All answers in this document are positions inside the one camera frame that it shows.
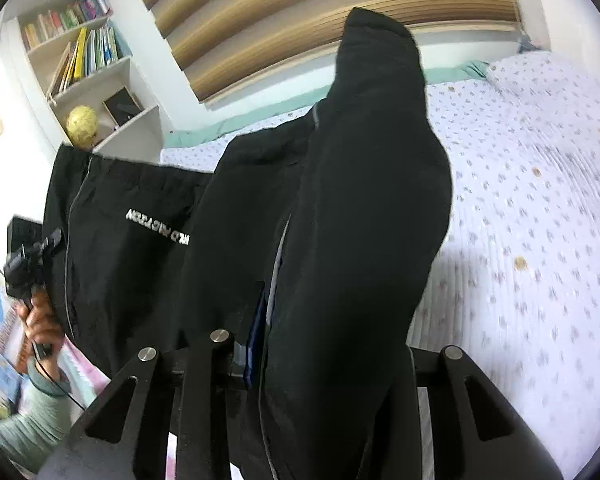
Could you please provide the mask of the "grey-green sleeved left forearm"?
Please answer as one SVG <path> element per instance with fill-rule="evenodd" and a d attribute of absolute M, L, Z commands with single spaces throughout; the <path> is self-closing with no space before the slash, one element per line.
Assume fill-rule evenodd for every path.
<path fill-rule="evenodd" d="M 71 387 L 56 358 L 30 358 L 28 374 L 28 408 L 0 420 L 0 448 L 19 468 L 37 474 L 72 426 Z"/>

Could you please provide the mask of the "person's left hand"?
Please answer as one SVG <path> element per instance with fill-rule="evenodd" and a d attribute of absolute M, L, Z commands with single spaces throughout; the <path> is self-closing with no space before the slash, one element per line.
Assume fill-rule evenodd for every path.
<path fill-rule="evenodd" d="M 31 344 L 50 346 L 50 356 L 35 359 L 38 371 L 48 380 L 59 382 L 58 354 L 64 345 L 65 334 L 50 305 L 50 298 L 44 288 L 37 289 L 31 299 L 31 307 L 20 304 L 18 315 L 23 324 L 24 334 Z"/>

